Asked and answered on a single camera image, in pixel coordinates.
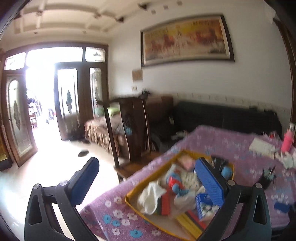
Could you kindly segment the wooden glass door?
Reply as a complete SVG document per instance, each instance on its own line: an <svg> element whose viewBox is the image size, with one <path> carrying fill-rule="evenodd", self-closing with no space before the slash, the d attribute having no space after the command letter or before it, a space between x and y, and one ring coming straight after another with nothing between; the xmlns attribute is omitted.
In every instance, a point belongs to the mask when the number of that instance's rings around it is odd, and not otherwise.
<svg viewBox="0 0 296 241"><path fill-rule="evenodd" d="M109 98L107 61L108 46L94 43L48 42L1 53L1 131L18 167L38 151L33 103L56 115L61 140L83 137L95 100Z"/></svg>

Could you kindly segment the framed horse painting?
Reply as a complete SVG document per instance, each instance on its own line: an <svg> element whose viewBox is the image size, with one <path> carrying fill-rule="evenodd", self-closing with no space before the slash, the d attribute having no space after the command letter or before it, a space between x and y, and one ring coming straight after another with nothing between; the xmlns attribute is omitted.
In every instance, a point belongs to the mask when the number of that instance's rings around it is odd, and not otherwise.
<svg viewBox="0 0 296 241"><path fill-rule="evenodd" d="M235 61L223 14L166 21L140 31L141 66L214 60Z"/></svg>

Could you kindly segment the stack of coloured sponges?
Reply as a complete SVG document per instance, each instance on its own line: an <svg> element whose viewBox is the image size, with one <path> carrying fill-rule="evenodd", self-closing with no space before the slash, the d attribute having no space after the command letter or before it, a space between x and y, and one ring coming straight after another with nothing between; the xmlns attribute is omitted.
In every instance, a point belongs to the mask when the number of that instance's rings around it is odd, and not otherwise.
<svg viewBox="0 0 296 241"><path fill-rule="evenodd" d="M194 238L198 239L207 228L207 224L199 220L196 211L186 211L176 217L176 221Z"/></svg>

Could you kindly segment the black electric motor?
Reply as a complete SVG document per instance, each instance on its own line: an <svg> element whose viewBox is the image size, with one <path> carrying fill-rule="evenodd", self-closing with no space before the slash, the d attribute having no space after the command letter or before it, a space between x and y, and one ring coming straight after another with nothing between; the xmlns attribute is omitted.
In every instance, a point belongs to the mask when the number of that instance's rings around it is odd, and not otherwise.
<svg viewBox="0 0 296 241"><path fill-rule="evenodd" d="M264 190L266 190L271 183L274 183L276 180L276 174L275 174L275 166L264 168L262 171L262 175L260 176L257 183L259 183Z"/></svg>

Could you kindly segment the blue red cloth bundle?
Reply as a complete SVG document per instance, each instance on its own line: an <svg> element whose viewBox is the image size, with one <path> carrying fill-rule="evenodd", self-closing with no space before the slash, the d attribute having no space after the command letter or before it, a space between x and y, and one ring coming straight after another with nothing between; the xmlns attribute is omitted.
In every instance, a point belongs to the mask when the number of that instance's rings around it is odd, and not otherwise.
<svg viewBox="0 0 296 241"><path fill-rule="evenodd" d="M189 192L182 183L180 171L170 173L166 178L166 184L176 196L184 196Z"/></svg>

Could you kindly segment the yellow cardboard box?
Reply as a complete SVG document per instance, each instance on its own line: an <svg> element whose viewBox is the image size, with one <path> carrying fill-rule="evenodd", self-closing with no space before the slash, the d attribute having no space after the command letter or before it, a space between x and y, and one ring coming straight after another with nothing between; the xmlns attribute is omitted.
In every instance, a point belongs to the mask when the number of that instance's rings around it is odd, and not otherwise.
<svg viewBox="0 0 296 241"><path fill-rule="evenodd" d="M224 204L233 172L227 161L182 150L138 183L125 202L153 225L153 235L194 240Z"/></svg>

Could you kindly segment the purple floral tablecloth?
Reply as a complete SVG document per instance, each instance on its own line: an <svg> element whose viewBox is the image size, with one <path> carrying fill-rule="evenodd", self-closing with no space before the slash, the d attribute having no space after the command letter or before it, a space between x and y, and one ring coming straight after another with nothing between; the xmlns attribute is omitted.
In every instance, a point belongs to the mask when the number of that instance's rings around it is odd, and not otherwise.
<svg viewBox="0 0 296 241"><path fill-rule="evenodd" d="M265 195L272 229L282 229L290 220L287 214L274 209L274 204L295 202L295 170L286 170L279 160L251 152L249 146L256 137L254 134L199 126L128 180L86 205L80 215L90 230L105 240L177 240L177 237L163 232L137 215L126 205L124 197L179 151L189 150L232 162L234 181L244 186L252 186L260 178L263 169L275 167L276 181L266 189Z"/></svg>

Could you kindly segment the black sofa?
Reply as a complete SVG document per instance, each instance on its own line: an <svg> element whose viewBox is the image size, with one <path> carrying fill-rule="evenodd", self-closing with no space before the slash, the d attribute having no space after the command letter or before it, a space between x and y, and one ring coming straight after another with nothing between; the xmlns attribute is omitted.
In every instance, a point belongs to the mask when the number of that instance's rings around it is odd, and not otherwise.
<svg viewBox="0 0 296 241"><path fill-rule="evenodd" d="M189 101L173 104L161 121L150 123L151 134L158 137L161 142L168 141L177 132L190 133L198 126L258 135L272 132L282 135L282 125L278 115L272 110L235 108Z"/></svg>

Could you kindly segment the white cloth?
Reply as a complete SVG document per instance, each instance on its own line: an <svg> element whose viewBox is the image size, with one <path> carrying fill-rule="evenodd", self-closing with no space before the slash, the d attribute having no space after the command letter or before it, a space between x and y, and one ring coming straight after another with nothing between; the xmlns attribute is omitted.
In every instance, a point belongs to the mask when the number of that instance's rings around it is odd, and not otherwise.
<svg viewBox="0 0 296 241"><path fill-rule="evenodd" d="M152 215L158 207L158 200L165 193L166 190L159 181L150 182L137 198L137 209L140 213Z"/></svg>

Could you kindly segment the lemon print tissue pack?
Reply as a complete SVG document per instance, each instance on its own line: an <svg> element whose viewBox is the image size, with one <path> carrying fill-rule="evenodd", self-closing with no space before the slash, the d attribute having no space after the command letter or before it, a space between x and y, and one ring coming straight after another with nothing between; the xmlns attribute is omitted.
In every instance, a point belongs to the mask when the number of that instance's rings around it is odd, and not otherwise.
<svg viewBox="0 0 296 241"><path fill-rule="evenodd" d="M180 178L182 185L188 190L198 191L201 187L200 181L194 172L182 172Z"/></svg>

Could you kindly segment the pink thermos bottle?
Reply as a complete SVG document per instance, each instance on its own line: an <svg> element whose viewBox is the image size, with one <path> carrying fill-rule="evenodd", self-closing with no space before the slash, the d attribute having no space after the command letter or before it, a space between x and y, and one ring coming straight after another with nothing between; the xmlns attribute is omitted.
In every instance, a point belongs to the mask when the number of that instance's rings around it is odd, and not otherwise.
<svg viewBox="0 0 296 241"><path fill-rule="evenodd" d="M282 146L281 146L281 152L289 152L291 149L291 146L294 142L294 136L295 136L295 124L290 123L287 131L284 134Z"/></svg>

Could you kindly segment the dark wooden chair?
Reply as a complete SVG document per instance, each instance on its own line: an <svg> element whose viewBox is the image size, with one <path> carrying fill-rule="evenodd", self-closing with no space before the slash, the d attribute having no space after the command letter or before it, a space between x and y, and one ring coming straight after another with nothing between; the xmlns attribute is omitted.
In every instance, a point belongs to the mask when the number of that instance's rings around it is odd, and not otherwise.
<svg viewBox="0 0 296 241"><path fill-rule="evenodd" d="M107 109L113 103L119 104L128 150L128 159L123 161L122 164L118 160L114 133ZM151 129L145 100L138 97L124 97L106 101L98 100L97 104L103 106L104 109L114 159L114 170L117 173L119 182L122 182L161 155L160 152L152 150Z"/></svg>

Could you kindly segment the white notebook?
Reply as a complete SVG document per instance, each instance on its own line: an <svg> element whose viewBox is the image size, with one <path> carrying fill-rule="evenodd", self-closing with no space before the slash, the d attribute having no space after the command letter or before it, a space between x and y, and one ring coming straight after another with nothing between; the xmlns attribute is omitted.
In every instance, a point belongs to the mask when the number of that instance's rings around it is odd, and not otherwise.
<svg viewBox="0 0 296 241"><path fill-rule="evenodd" d="M252 143L249 146L249 150L260 156L265 156L270 159L274 159L278 148L275 145L272 145L266 141L263 141L259 138L254 138Z"/></svg>

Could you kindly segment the pink tissue pack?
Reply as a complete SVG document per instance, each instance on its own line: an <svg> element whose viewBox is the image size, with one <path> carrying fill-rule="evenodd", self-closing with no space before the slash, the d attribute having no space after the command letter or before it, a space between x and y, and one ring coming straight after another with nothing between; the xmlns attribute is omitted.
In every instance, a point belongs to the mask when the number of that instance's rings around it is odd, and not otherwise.
<svg viewBox="0 0 296 241"><path fill-rule="evenodd" d="M178 163L188 172L191 172L195 168L196 160L189 155L182 155L178 157Z"/></svg>

